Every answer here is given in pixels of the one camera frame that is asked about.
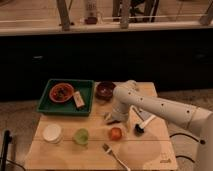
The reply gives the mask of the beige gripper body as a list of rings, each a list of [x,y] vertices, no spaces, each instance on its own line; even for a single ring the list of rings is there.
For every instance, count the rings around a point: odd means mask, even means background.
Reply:
[[[118,111],[112,111],[110,113],[111,113],[111,120],[106,121],[107,123],[112,123],[112,122],[115,122],[115,121],[125,123],[129,119],[128,113],[120,113]]]

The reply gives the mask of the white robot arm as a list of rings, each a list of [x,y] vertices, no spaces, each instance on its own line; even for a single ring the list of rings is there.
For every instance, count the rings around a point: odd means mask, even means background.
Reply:
[[[115,103],[108,121],[126,122],[131,106],[142,108],[164,120],[170,121],[199,137],[201,143],[197,148],[194,171],[213,171],[213,111],[171,101],[158,97],[143,95],[138,83],[128,80],[119,83],[113,90]]]

